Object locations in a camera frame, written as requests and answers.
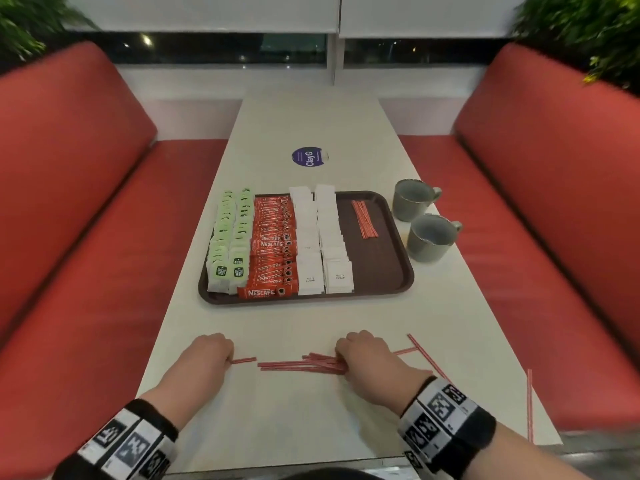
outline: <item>hand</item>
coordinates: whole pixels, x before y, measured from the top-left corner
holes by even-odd
[[[220,391],[234,357],[234,343],[221,333],[201,335],[141,399],[181,430]]]
[[[335,345],[347,363],[346,379],[364,400],[384,406],[400,416],[431,371],[409,367],[389,350],[383,339],[367,330],[350,332]]]

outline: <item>table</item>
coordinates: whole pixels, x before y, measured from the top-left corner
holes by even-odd
[[[292,153],[317,146],[328,160],[299,166]],[[155,386],[191,341],[222,332],[236,357],[297,360],[331,353],[336,340],[364,328],[391,350],[412,333],[464,393],[521,435],[527,434],[526,376],[457,247],[437,264],[413,263],[415,282],[400,295],[217,308],[198,295],[198,279],[224,190],[286,193],[293,185],[372,190],[391,201],[394,184],[418,178],[378,100],[339,88],[287,88],[243,101],[139,393]],[[397,223],[406,239],[408,225]],[[429,368],[419,353],[403,356]],[[538,444],[560,438],[537,396]],[[235,365],[217,398],[180,435],[171,472],[399,456],[396,420],[357,398],[343,378],[260,372]]]

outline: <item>green foliage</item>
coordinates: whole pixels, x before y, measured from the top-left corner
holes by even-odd
[[[526,0],[513,35],[549,38],[588,58],[585,81],[628,88],[640,78],[640,0]]]
[[[66,25],[97,27],[67,0],[0,0],[0,53],[21,60],[43,53],[43,39],[64,32]]]

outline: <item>ceramic cup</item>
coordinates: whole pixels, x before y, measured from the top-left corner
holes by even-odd
[[[438,187],[430,187],[421,180],[407,178],[396,183],[393,211],[396,219],[411,222],[442,195]]]
[[[406,249],[416,261],[436,262],[458,238],[462,224],[435,214],[423,214],[411,222]]]

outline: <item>red seat cushion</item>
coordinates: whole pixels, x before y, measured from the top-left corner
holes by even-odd
[[[455,138],[400,138],[556,428],[640,424],[640,374]]]
[[[0,352],[0,479],[46,476],[133,399],[225,145],[157,144]]]
[[[0,101],[1,340],[156,127],[91,43],[0,78]]]
[[[508,45],[455,128],[640,357],[640,99]]]

